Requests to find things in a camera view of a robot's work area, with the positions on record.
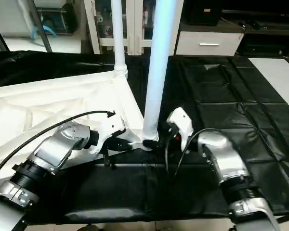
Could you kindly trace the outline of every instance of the drawer handle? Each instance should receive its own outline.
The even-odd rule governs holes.
[[[219,46],[219,44],[218,44],[218,43],[205,43],[205,42],[201,42],[201,43],[199,43],[199,46],[217,47],[217,46]]]

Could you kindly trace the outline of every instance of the metal clamp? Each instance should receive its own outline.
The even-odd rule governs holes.
[[[264,198],[258,197],[236,201],[229,206],[229,209],[235,217],[262,212],[270,220],[274,229],[276,231],[281,231],[278,222],[276,221],[267,201]]]
[[[8,198],[21,207],[33,205],[33,202],[37,203],[39,200],[37,195],[10,182],[9,180],[6,180],[0,186],[0,196]]]

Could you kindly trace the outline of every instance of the white table surface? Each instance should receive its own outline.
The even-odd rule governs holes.
[[[289,105],[289,63],[284,59],[249,58]]]

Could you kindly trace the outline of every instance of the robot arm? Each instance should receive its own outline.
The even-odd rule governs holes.
[[[175,124],[181,136],[181,149],[192,135],[192,123],[182,108],[175,109],[167,122]],[[206,158],[217,175],[228,205],[230,219],[237,231],[280,231],[267,201],[248,172],[232,142],[214,129],[201,131],[198,152]]]
[[[22,231],[27,227],[26,213],[39,201],[73,150],[96,145],[90,153],[98,153],[108,138],[124,131],[119,115],[109,117],[95,131],[76,122],[58,127],[24,163],[13,167],[16,173],[0,186],[0,231]]]

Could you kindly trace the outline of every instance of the black table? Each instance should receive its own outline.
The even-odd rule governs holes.
[[[128,83],[142,113],[149,57],[127,57]],[[113,56],[0,53],[0,86],[113,69]],[[160,129],[182,106],[195,130],[214,127],[233,139],[275,215],[289,215],[289,106],[246,58],[171,57]],[[197,153],[185,156],[175,181],[163,153],[142,150],[62,170],[33,223],[104,223],[221,218],[226,203],[214,173]],[[174,168],[178,154],[170,159]]]

